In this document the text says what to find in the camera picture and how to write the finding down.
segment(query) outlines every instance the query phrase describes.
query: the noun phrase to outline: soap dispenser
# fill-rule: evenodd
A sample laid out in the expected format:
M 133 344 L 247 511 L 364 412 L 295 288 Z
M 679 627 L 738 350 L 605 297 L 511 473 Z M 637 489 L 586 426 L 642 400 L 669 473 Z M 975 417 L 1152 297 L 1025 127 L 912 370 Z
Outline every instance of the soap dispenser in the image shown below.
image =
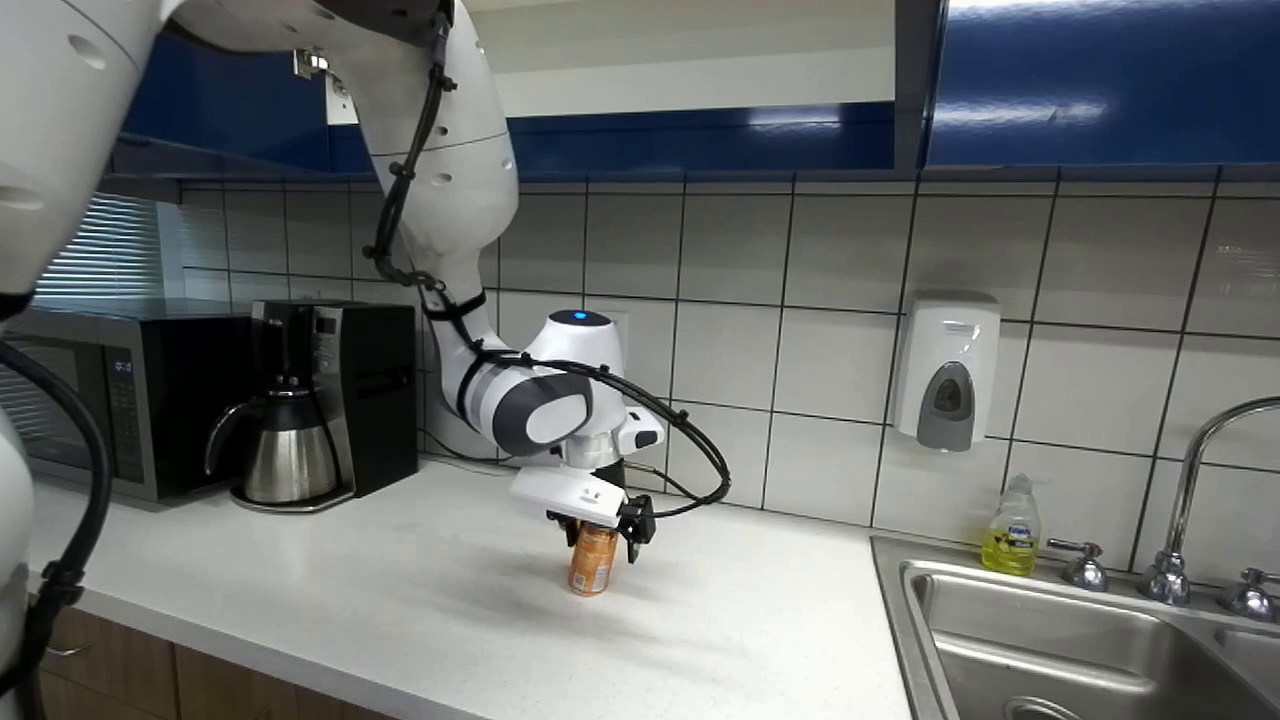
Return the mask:
M 987 297 L 914 297 L 896 363 L 896 430 L 963 453 L 987 434 L 1001 306 Z

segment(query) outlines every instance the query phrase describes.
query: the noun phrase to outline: stainless steel sink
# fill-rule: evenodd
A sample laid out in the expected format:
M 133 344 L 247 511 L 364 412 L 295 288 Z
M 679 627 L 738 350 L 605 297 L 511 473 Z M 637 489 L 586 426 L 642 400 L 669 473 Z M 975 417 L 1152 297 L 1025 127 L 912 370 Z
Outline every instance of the stainless steel sink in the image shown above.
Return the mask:
M 1267 720 L 1280 633 L 874 540 L 919 720 Z

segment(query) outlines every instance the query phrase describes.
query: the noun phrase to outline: dish soap bottle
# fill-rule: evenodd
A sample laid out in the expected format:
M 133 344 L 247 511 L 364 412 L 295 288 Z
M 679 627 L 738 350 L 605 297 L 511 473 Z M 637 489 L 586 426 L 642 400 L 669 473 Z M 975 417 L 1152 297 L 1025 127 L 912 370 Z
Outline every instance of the dish soap bottle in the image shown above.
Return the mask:
M 1036 495 L 1032 495 L 1032 479 L 1016 475 L 1001 495 L 1001 511 L 991 515 L 991 525 L 980 535 L 975 559 L 987 571 L 1032 576 L 1036 557 L 1038 557 Z

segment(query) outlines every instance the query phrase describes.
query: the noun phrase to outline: lower cabinet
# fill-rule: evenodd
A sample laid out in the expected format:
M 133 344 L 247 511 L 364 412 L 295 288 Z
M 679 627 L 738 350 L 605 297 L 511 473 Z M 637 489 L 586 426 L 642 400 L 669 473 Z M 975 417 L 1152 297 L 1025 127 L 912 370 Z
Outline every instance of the lower cabinet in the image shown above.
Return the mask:
M 46 720 L 375 720 L 375 712 L 64 611 L 38 665 Z

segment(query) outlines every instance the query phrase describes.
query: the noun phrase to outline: electrical cord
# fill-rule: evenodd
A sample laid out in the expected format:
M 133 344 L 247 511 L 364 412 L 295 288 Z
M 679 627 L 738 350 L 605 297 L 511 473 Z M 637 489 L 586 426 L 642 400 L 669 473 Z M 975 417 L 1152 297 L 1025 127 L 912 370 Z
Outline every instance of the electrical cord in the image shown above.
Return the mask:
M 109 445 L 103 430 L 94 426 L 91 412 L 81 405 L 81 395 L 53 375 L 46 369 L 38 369 L 30 355 L 23 355 L 21 348 L 13 348 L 9 339 L 0 339 L 0 363 L 14 375 L 23 375 L 26 382 L 37 382 L 53 405 L 60 405 L 67 412 L 67 421 L 75 422 L 75 430 L 85 434 L 86 448 L 86 505 L 85 515 L 67 540 L 67 546 L 60 550 L 60 559 L 53 559 L 44 568 L 44 584 L 26 609 L 23 621 L 23 645 L 13 658 L 13 668 L 0 673 L 0 696 L 9 690 L 23 690 L 26 704 L 38 712 L 38 686 L 37 686 L 37 668 L 38 655 L 53 640 L 53 624 L 54 616 L 81 600 L 81 578 L 85 578 L 85 565 L 103 533 L 109 507 L 113 507 L 113 469 L 109 469 Z

